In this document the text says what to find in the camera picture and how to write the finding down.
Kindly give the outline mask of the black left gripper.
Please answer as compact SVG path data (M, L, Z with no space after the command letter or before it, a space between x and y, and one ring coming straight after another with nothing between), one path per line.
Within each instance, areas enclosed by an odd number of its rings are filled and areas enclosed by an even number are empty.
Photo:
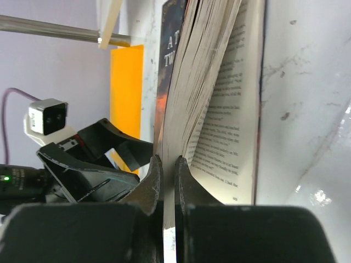
M131 137L103 118L59 143L38 150L38 158L71 203L115 202L140 182L107 154L114 149L130 171L149 164L153 144Z

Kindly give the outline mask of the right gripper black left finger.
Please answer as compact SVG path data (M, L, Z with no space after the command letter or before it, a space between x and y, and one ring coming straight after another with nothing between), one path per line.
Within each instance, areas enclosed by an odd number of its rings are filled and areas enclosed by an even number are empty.
M120 202L127 212L120 226L128 238L125 262L164 262L163 168L159 156L150 160L146 177Z

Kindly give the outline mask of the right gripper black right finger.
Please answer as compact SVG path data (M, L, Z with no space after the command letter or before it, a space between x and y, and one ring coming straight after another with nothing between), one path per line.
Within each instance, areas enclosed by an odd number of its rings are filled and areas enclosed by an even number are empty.
M175 162L174 186L177 262L204 262L200 253L208 230L206 216L221 203L194 179L182 156Z

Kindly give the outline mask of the dark Tale of Two Cities book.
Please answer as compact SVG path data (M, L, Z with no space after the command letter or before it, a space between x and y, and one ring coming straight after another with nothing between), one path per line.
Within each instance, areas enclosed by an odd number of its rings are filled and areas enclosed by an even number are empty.
M256 186L265 1L188 1L166 7L158 70L156 153L163 226L175 226L174 165L215 199L251 205Z

